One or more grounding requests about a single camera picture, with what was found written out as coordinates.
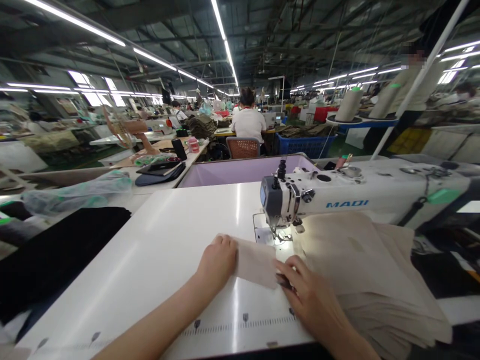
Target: thread spool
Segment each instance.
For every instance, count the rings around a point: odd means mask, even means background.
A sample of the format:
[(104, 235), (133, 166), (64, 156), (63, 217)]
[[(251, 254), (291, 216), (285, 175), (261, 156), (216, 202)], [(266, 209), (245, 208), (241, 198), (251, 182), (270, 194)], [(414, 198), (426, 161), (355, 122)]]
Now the thread spool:
[(347, 91), (335, 115), (335, 120), (344, 123), (351, 122), (360, 108), (360, 100), (363, 94), (364, 92), (360, 87), (353, 87)]
[(384, 89), (368, 117), (371, 119), (385, 119), (389, 113), (390, 106), (394, 102), (401, 87), (400, 84), (393, 83)]

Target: pole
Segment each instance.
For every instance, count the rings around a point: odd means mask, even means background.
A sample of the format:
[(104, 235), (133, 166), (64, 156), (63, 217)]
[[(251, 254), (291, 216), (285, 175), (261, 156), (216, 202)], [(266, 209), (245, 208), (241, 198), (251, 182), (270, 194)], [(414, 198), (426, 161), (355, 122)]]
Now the pole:
[[(417, 91), (418, 87), (420, 86), (425, 76), (427, 75), (427, 72), (429, 71), (430, 67), (434, 63), (438, 53), (443, 48), (445, 42), (447, 41), (447, 38), (449, 37), (450, 33), (454, 29), (455, 25), (457, 24), (457, 21), (459, 20), (460, 16), (462, 15), (468, 3), (469, 3), (469, 0), (461, 0), (458, 6), (456, 7), (455, 12), (451, 16), (450, 20), (448, 21), (448, 24), (445, 26), (445, 29), (441, 33), (440, 38), (438, 39), (435, 46), (433, 47), (433, 50), (431, 51), (430, 56), (426, 60), (425, 65), (422, 67), (422, 69), (418, 73), (415, 81), (411, 85), (410, 90), (408, 91), (407, 95), (405, 96), (402, 103), (398, 107), (398, 110), (395, 113), (395, 117), (397, 119), (400, 119), (400, 117), (403, 115), (403, 113), (407, 109), (407, 106), (409, 105), (410, 100), (412, 100), (412, 98), (414, 97), (415, 92)], [(389, 138), (394, 128), (395, 126), (391, 126), (386, 130), (385, 135), (383, 135), (383, 137), (380, 140), (380, 143), (378, 144), (375, 151), (373, 152), (370, 158), (370, 161), (375, 160), (377, 158), (377, 156), (380, 153), (380, 150), (382, 150), (382, 148), (384, 147), (385, 143), (387, 142), (387, 139)]]
[(284, 95), (285, 95), (285, 75), (283, 75), (283, 85), (281, 90), (281, 112), (284, 112)]

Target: chair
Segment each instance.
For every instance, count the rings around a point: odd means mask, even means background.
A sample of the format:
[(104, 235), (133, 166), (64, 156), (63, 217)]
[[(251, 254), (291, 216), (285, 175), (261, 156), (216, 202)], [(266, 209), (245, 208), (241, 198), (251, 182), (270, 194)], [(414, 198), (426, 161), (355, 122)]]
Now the chair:
[(232, 159), (258, 158), (260, 156), (260, 142), (254, 137), (226, 138), (226, 144)]

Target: hand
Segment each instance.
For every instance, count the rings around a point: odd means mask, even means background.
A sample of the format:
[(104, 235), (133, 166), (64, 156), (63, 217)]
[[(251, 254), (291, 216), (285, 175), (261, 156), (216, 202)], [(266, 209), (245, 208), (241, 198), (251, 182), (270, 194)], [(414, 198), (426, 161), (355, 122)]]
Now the hand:
[(318, 342), (328, 348), (337, 333), (353, 330), (330, 284), (310, 271), (302, 259), (294, 255), (285, 263), (275, 260), (275, 267), (294, 288), (283, 291), (295, 315)]
[(195, 277), (210, 296), (215, 297), (234, 273), (236, 254), (237, 242), (224, 234), (217, 235), (206, 247)]

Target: blue basket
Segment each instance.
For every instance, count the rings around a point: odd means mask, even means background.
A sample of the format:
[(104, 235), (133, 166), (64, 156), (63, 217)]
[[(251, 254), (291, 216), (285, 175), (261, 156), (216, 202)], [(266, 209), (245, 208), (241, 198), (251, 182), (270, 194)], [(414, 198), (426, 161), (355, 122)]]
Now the blue basket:
[(278, 151), (280, 155), (288, 155), (295, 153), (305, 153), (310, 159), (326, 158), (329, 154), (330, 146), (334, 142), (337, 135), (323, 137), (302, 137), (302, 138), (286, 138), (275, 134), (278, 140)]

